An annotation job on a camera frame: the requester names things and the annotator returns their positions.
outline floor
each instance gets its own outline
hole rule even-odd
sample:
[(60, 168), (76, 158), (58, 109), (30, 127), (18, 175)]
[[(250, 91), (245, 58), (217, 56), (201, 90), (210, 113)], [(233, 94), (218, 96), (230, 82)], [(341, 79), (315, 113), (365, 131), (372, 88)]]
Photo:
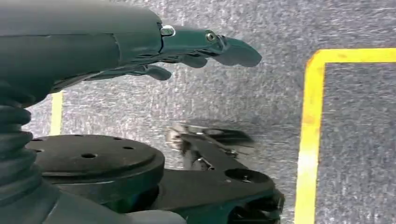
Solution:
[[(164, 143), (174, 121), (238, 128), (259, 147), (242, 162), (270, 175), (286, 194), (292, 224), (304, 70), (318, 49), (396, 46), (393, 0), (127, 0), (165, 24), (210, 28), (243, 39), (263, 56), (255, 68), (164, 65), (173, 78), (119, 77), (64, 91), (62, 134), (94, 133)], [(330, 64), (322, 117), (317, 224), (396, 223), (396, 66)], [(26, 126), (49, 134), (51, 99), (30, 108)]]

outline mounting hole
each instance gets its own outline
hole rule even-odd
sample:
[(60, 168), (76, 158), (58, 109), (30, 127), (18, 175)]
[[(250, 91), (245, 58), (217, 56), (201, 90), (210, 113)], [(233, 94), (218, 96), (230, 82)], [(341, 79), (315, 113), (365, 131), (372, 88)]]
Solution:
[(269, 180), (267, 175), (250, 169), (229, 169), (224, 174), (231, 179), (245, 183), (264, 183)]
[(98, 155), (92, 154), (92, 153), (85, 153), (85, 154), (82, 154), (82, 155), (81, 155), (81, 157), (86, 158), (86, 159), (93, 159), (93, 158), (95, 158), (96, 156), (98, 156)]

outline black metal base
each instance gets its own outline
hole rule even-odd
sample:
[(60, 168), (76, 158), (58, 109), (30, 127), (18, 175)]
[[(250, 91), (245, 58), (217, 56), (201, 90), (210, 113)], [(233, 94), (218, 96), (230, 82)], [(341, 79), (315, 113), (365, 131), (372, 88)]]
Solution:
[(44, 137), (27, 148), (47, 181), (118, 213), (169, 210), (188, 224), (279, 223), (284, 197), (267, 175), (240, 164), (209, 134), (177, 139), (185, 170), (164, 169), (160, 151), (110, 136)]

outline robotic finger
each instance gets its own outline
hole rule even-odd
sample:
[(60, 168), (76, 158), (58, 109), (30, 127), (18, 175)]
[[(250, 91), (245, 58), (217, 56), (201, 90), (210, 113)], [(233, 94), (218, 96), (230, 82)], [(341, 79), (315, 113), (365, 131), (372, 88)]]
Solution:
[(243, 41), (217, 35), (211, 30), (192, 29), (166, 25), (160, 28), (162, 47), (158, 54), (139, 56), (129, 65), (102, 72), (85, 81), (113, 78), (123, 75), (149, 75), (157, 80), (167, 80), (171, 73), (152, 63), (183, 63), (192, 68), (202, 68), (207, 58), (227, 66), (254, 67), (261, 55)]

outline yellow line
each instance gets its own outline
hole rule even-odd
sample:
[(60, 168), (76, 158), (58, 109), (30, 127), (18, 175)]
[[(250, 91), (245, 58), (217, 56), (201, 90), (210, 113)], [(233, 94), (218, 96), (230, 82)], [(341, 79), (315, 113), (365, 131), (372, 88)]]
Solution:
[(395, 63), (396, 48), (323, 49), (305, 68), (304, 103), (298, 155), (295, 224), (315, 223), (316, 181), (326, 63)]
[(51, 95), (52, 112), (51, 112), (51, 130), (50, 135), (59, 135), (62, 127), (62, 106), (63, 93), (57, 92)]

